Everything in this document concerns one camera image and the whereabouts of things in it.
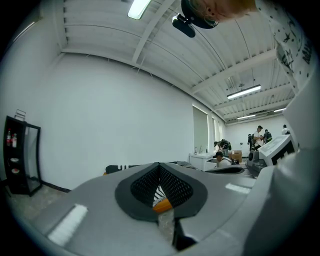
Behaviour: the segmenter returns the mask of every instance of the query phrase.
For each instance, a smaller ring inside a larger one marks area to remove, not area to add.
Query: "white wall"
[[[13,117],[16,109],[26,111],[31,123],[39,119],[36,115],[40,106],[31,102],[37,96],[46,71],[60,54],[52,5],[43,2],[41,13],[43,19],[15,41],[0,63],[0,134],[4,132],[6,116]],[[2,180],[6,178],[2,146],[0,177]]]
[[[232,150],[241,150],[242,156],[247,157],[249,155],[249,146],[247,144],[248,134],[254,133],[258,126],[262,126],[262,135],[265,133],[265,129],[267,129],[272,134],[272,138],[276,138],[281,135],[284,125],[286,125],[287,128],[290,129],[291,134],[293,134],[293,130],[291,129],[288,121],[283,115],[279,115],[252,122],[228,125],[226,126],[225,138],[231,143]]]
[[[4,83],[1,92],[12,95],[22,86]],[[27,86],[28,98],[19,93],[0,103],[1,115],[12,115],[18,103],[27,111],[27,121],[41,127],[42,179],[67,189],[101,176],[108,165],[187,161],[192,105],[212,116],[163,80],[96,56],[66,54],[41,85]]]

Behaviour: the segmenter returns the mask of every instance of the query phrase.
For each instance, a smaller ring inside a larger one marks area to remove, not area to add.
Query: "floor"
[[[42,209],[66,194],[45,185],[31,197],[26,194],[12,194],[8,186],[5,188],[11,195],[7,196],[11,206],[27,220],[32,220]]]

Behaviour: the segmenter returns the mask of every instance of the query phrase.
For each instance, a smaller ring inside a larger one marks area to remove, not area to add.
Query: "white cabinet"
[[[216,155],[213,153],[189,154],[189,163],[201,171],[214,169],[216,164],[214,162],[207,162]]]

